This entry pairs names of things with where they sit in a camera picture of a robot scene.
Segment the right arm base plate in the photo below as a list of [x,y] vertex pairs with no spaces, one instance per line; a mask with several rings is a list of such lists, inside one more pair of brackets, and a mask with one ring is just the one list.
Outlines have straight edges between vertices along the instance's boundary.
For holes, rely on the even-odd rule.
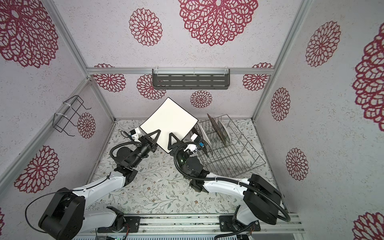
[[[234,215],[220,215],[219,225],[221,232],[237,232],[247,226],[240,221],[236,220]],[[246,232],[259,232],[261,230],[259,221],[256,221],[251,227],[246,229]]]

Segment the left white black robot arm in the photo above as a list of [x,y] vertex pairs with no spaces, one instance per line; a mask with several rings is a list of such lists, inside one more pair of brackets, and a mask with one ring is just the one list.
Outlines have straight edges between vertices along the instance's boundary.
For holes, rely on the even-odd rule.
[[88,207],[103,196],[130,184],[137,175],[135,169],[157,149],[161,130],[143,135],[137,141],[122,143],[110,151],[117,167],[105,178],[69,190],[62,188],[54,196],[39,220],[38,226],[56,240],[71,240],[78,233],[107,228],[121,232],[126,227],[124,213],[115,207],[89,211]]

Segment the white square plate black rim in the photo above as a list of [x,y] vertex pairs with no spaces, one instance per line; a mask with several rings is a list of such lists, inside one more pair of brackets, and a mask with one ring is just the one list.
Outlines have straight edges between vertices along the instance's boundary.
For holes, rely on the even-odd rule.
[[200,123],[197,123],[197,125],[198,125],[198,128],[202,134],[202,139],[205,141],[206,145],[208,145],[209,148],[212,149],[213,148],[212,143],[211,143],[206,131],[204,130],[203,126]]

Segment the grey round plate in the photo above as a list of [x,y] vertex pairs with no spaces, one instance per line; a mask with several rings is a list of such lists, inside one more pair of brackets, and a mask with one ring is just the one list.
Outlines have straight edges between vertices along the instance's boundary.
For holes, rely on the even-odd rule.
[[231,139],[231,136],[229,134],[227,127],[221,121],[218,121],[218,127],[219,127],[219,130],[221,132],[221,136],[222,136],[221,139],[222,139],[223,143],[225,145],[230,145],[232,143],[232,139]]

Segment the aluminium mounting rail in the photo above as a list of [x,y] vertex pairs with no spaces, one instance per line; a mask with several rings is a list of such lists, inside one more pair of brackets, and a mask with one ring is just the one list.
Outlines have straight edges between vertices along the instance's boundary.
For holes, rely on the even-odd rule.
[[[182,215],[125,215],[141,217],[139,231],[129,235],[224,234],[219,225],[220,215],[232,214],[182,214]],[[290,214],[291,221],[277,220],[275,225],[259,221],[261,230],[253,234],[304,234],[305,229],[297,214]]]

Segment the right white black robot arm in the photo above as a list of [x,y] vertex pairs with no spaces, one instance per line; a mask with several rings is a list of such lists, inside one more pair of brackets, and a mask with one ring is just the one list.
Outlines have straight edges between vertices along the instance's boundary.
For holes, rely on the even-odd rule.
[[168,150],[174,158],[175,167],[190,180],[192,189],[242,199],[232,218],[235,229],[256,221],[269,225],[276,225],[277,220],[290,222],[288,211],[282,207],[282,194],[272,184],[256,174],[246,179],[236,179],[205,170],[195,154],[203,147],[204,143],[198,136],[191,142],[182,142],[173,133],[169,134]]

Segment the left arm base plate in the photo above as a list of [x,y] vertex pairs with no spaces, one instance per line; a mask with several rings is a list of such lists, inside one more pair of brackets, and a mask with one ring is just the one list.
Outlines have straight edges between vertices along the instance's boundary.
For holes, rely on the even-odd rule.
[[141,217],[124,216],[110,227],[98,228],[97,233],[137,233],[139,231]]

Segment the dark square floral plate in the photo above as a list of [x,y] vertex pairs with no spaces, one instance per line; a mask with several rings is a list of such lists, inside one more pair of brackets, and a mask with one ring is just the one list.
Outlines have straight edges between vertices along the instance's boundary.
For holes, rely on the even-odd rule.
[[206,157],[210,156],[211,146],[208,136],[200,127],[193,127],[190,134],[190,139],[192,142],[196,143],[198,146],[194,147],[194,152],[202,151]]

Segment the grey slotted wall shelf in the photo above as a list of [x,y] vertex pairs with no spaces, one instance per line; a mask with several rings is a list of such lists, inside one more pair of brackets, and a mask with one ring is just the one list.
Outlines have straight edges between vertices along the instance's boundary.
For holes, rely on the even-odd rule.
[[227,90],[231,83],[229,69],[215,72],[152,70],[152,86],[156,90]]

